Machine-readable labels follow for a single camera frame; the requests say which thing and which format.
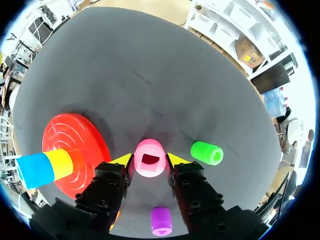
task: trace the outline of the white cabinet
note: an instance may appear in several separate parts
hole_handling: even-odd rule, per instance
[[[233,34],[225,25],[231,26]],[[271,19],[254,0],[193,0],[184,25],[185,29],[189,27],[220,45],[247,72],[249,80],[292,55],[299,47],[282,17],[275,14]],[[238,59],[232,40],[238,39],[234,32],[246,36],[261,52],[264,61],[258,68],[253,70]]]

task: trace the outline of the purple cylinder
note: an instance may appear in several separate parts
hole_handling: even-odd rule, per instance
[[[172,232],[172,219],[168,208],[158,206],[151,211],[151,231],[156,236],[166,236]]]

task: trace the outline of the metal rack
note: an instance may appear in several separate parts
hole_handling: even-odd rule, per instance
[[[16,155],[14,142],[14,126],[10,123],[10,111],[0,111],[0,178],[9,186],[21,185],[17,172],[16,159],[21,155]],[[9,149],[9,142],[12,142],[12,149]]]

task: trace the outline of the plastic bag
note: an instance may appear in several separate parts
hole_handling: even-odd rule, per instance
[[[286,114],[285,97],[280,90],[276,88],[262,94],[266,110],[271,118],[277,118]]]

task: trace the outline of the yellow cylinder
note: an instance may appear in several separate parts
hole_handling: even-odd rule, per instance
[[[64,149],[57,149],[53,151],[46,151],[44,154],[49,159],[53,173],[54,180],[62,179],[69,176],[74,171],[74,164],[69,153]]]

